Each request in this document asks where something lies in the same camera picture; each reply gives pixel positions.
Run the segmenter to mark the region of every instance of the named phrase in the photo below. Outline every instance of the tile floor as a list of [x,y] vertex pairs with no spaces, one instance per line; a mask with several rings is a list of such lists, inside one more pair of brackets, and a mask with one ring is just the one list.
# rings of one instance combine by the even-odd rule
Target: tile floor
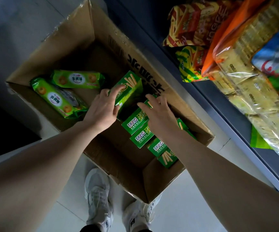
[[[33,110],[19,97],[10,95],[4,81],[81,1],[23,0],[18,6],[17,13],[0,29],[0,106],[43,139],[55,135],[56,132],[47,125],[46,120],[34,119]],[[215,134],[216,138],[209,148],[271,185],[179,82],[153,58],[149,50],[138,47]],[[15,150],[0,156],[0,161],[17,152],[18,150]],[[84,198],[84,179],[87,172],[93,167],[93,163],[82,155],[62,194],[38,231],[76,232],[85,225],[88,210]],[[174,194],[177,189],[180,189],[179,195]],[[111,231],[124,231],[121,222],[122,211],[134,199],[113,181],[111,181],[110,198],[114,206],[114,222]],[[155,220],[151,229],[164,232],[225,231],[186,171],[163,192],[161,201],[156,207]]]

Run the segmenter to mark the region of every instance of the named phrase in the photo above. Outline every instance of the person's left arm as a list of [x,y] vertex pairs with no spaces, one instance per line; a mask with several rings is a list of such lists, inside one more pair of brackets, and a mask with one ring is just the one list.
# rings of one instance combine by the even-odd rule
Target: person's left arm
[[101,91],[83,121],[0,164],[0,231],[34,231],[91,140],[116,120],[123,86]]

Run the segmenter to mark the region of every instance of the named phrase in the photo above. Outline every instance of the person's right arm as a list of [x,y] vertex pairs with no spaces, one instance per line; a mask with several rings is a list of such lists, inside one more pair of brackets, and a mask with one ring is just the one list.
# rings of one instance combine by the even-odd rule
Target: person's right arm
[[243,171],[181,130],[163,96],[138,106],[149,127],[190,173],[227,231],[279,231],[279,192]]

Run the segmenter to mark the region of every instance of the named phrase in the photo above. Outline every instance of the forearm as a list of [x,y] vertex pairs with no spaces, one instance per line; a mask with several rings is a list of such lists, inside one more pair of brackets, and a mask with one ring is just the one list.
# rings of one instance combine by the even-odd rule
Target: forearm
[[279,231],[279,193],[185,131],[165,140],[228,231]]
[[36,229],[96,135],[78,122],[0,164],[1,231]]

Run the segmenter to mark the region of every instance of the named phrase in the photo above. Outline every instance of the white sneaker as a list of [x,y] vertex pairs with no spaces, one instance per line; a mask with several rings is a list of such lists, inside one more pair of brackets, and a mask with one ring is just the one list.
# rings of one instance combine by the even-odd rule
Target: white sneaker
[[149,229],[154,218],[153,209],[159,203],[161,195],[150,204],[137,200],[126,208],[122,215],[122,223],[126,227],[126,232],[138,232]]
[[110,181],[99,168],[92,169],[85,180],[85,198],[89,216],[87,225],[95,224],[101,232],[108,232],[113,223],[113,207],[108,201]]

